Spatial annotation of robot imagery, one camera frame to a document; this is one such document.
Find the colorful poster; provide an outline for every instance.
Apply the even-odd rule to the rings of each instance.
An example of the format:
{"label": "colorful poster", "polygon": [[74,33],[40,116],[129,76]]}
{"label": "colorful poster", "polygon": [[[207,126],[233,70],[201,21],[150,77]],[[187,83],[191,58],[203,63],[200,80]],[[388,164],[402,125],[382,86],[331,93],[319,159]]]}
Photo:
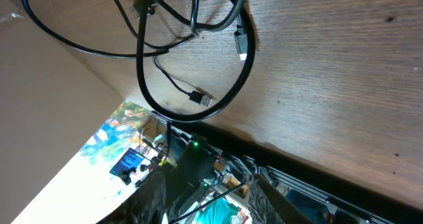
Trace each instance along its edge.
{"label": "colorful poster", "polygon": [[[78,153],[13,221],[17,223],[96,223],[118,207],[134,191],[110,169],[131,147],[148,149],[140,141],[138,127],[149,111],[125,101],[90,137]],[[150,150],[150,159],[157,153]],[[143,177],[147,173],[138,173]]]}

